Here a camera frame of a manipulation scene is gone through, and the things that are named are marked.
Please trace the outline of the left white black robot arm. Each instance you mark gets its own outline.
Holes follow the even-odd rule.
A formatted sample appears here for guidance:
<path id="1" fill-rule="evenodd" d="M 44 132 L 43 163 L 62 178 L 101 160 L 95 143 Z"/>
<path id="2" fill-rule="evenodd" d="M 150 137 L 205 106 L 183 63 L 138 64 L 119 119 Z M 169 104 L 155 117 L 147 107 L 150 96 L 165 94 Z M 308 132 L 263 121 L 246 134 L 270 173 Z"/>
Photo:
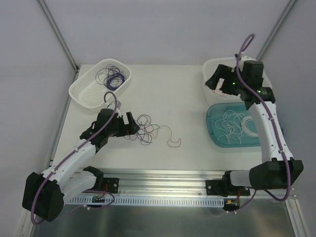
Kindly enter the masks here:
<path id="1" fill-rule="evenodd" d="M 30 211 L 32 217 L 51 222 L 59 216 L 64 205 L 80 193 L 101 191 L 103 171 L 83 165 L 107 144 L 109 138 L 134 135 L 139 131 L 132 113 L 126 115 L 128 123 L 124 123 L 118 109 L 102 109 L 65 158 L 42 173 L 32 172 L 27 177 L 22 207 Z"/>

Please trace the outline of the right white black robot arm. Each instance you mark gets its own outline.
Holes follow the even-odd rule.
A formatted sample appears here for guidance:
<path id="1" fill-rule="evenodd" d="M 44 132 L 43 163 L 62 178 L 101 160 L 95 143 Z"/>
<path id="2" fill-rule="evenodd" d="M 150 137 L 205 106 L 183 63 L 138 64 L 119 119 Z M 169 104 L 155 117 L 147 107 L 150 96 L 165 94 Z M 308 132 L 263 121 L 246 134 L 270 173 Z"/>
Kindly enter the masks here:
<path id="1" fill-rule="evenodd" d="M 291 185 L 302 173 L 301 160 L 295 160 L 289 150 L 277 118 L 276 100 L 270 87 L 263 85 L 264 65 L 260 61 L 246 60 L 242 65 L 229 67 L 219 64 L 205 82 L 209 89 L 220 90 L 228 95 L 239 96 L 256 126 L 261 146 L 262 163 L 250 170 L 229 170 L 213 186 L 219 194 L 233 195 L 242 187 L 263 190 L 285 189 L 289 196 Z"/>

